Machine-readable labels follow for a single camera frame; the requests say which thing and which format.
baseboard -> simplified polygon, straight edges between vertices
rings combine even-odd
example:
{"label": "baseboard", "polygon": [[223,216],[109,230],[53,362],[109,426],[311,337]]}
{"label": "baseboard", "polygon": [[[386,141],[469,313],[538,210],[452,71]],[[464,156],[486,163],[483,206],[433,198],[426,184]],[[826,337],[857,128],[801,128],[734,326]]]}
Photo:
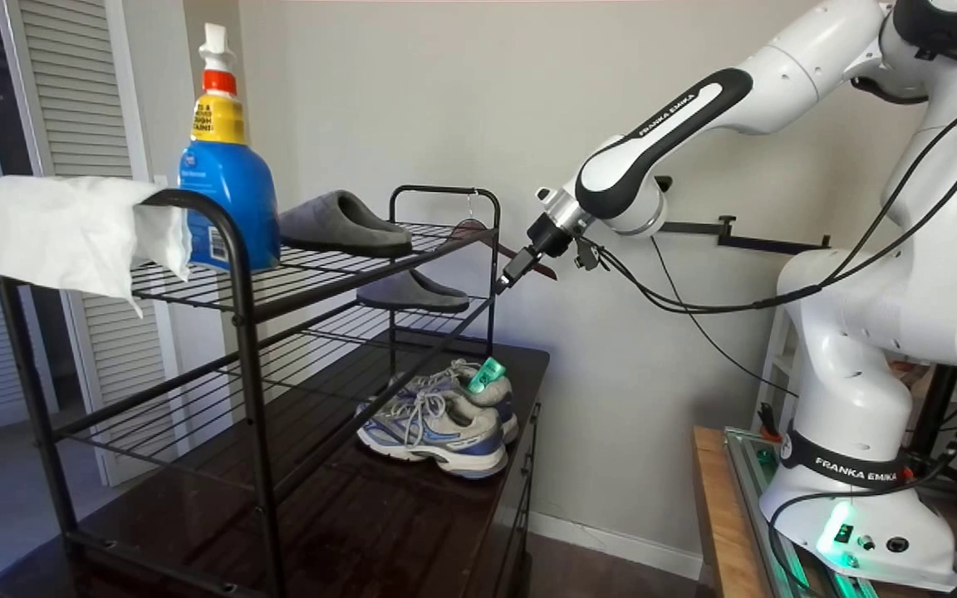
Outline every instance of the baseboard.
{"label": "baseboard", "polygon": [[692,583],[699,583],[702,567],[704,567],[704,557],[695,555],[695,553],[660,546],[660,542],[650,542],[650,537],[639,537],[639,535],[586,527],[579,522],[553,520],[553,516],[543,516],[543,512],[530,516],[530,527],[534,535],[544,535],[544,537],[557,537],[557,542],[565,542],[565,546],[579,546],[579,550],[591,550],[591,553],[614,555],[614,557],[625,557],[625,563],[639,563],[639,566],[650,566],[650,567],[660,567],[660,572],[668,572],[668,576],[678,576],[678,578],[692,578]]}

wooden table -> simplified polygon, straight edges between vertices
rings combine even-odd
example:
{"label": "wooden table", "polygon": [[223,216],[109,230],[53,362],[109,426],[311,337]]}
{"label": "wooden table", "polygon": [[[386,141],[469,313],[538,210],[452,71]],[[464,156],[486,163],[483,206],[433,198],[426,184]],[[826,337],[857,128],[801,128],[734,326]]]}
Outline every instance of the wooden table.
{"label": "wooden table", "polygon": [[[725,598],[770,598],[775,588],[744,510],[725,431],[695,428],[695,470],[702,499],[704,563]],[[882,598],[917,598],[927,592],[878,586]]]}

wire shelf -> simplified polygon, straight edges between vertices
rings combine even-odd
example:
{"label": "wire shelf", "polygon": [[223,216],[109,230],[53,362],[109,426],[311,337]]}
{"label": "wire shelf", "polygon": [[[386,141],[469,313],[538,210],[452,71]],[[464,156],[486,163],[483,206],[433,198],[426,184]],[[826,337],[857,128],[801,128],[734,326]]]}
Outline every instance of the wire shelf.
{"label": "wire shelf", "polygon": [[[404,261],[370,261],[351,253],[311,253],[282,246],[277,269],[254,273],[257,318],[269,318],[295,305],[320,301],[327,296],[356,289],[395,269],[414,269],[435,256],[456,253],[477,238],[491,238],[491,230],[486,230],[477,218],[465,218],[459,225],[438,225],[438,223],[398,223],[398,225],[414,232],[414,253]],[[174,273],[146,264],[135,269],[135,296],[219,313],[235,308],[233,286],[223,269],[192,269],[191,283],[184,283]]]}
{"label": "wire shelf", "polygon": [[[358,418],[386,381],[404,371],[394,337],[446,338],[486,313],[386,313],[358,301],[335,305],[262,341],[262,401],[272,442],[272,475],[289,473],[335,428]],[[135,459],[138,470],[178,470],[233,488],[254,488],[254,442],[241,362],[180,377],[156,396],[96,423],[63,426],[63,440]]]}

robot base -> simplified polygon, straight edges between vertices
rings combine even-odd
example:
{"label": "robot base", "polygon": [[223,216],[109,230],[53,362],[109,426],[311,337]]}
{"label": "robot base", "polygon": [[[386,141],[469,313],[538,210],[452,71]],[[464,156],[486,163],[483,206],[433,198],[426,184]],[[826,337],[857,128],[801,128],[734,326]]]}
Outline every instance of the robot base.
{"label": "robot base", "polygon": [[[809,470],[777,470],[775,481],[763,496],[763,516],[770,522],[784,503],[831,486]],[[780,510],[775,527],[812,553],[828,567],[927,592],[957,588],[957,555],[952,525],[933,516],[915,488],[868,499],[804,499]]]}

white wall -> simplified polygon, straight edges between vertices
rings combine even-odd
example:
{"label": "white wall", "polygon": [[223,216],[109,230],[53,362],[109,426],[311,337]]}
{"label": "white wall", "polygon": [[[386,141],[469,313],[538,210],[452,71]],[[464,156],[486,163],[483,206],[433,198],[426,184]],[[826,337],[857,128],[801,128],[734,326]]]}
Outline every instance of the white wall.
{"label": "white wall", "polygon": [[[699,78],[744,60],[809,0],[661,2],[295,2],[246,0],[254,146],[280,210],[322,191],[373,206],[398,184],[478,184],[524,238],[538,186],[559,186],[610,138]],[[780,138],[707,138],[676,154],[676,216],[737,216],[737,232],[852,243],[876,214],[917,112],[833,92]],[[650,246],[601,235],[664,289]],[[661,238],[689,300],[775,289],[780,256]],[[596,527],[634,557],[695,576],[692,426],[748,426],[756,381],[689,318],[656,313],[623,280],[557,264],[503,300],[499,338],[553,352],[534,510]],[[767,313],[704,318],[759,369]]]}

